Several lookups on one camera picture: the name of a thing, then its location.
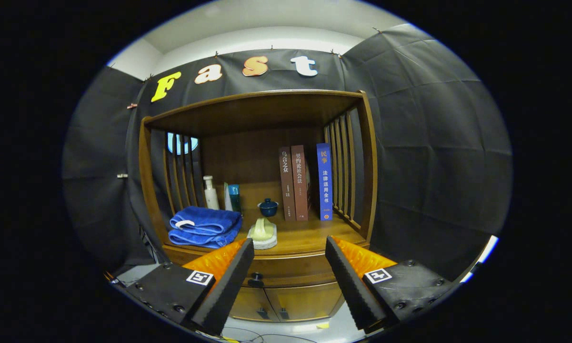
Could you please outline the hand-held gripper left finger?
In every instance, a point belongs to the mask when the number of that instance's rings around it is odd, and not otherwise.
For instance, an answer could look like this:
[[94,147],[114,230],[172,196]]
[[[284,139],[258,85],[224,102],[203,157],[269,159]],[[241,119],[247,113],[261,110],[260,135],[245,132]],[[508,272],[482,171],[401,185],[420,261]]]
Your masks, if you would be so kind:
[[219,336],[253,258],[253,240],[247,238],[185,265],[164,263],[125,290],[177,325]]

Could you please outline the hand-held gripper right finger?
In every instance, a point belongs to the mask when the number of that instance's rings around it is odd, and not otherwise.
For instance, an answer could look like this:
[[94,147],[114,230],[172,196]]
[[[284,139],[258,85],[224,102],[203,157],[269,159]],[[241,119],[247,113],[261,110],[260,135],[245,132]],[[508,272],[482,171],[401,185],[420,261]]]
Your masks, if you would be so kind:
[[366,333],[424,315],[455,288],[414,259],[395,262],[335,236],[326,239],[325,257],[356,327]]

